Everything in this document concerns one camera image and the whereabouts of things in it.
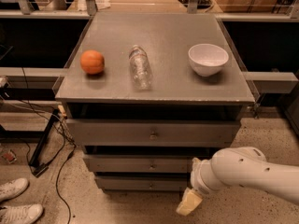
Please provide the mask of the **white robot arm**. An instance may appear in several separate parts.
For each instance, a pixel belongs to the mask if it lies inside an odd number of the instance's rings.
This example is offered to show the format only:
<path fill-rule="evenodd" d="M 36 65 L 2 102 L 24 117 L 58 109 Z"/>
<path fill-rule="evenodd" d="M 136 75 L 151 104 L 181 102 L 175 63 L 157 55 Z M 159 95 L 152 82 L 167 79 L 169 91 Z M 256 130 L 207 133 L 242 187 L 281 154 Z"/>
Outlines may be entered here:
<path fill-rule="evenodd" d="M 209 160 L 192 159 L 190 182 L 177 213 L 187 216 L 203 196 L 226 187 L 259 189 L 299 204 L 299 167 L 268 162 L 256 147 L 229 147 Z"/>

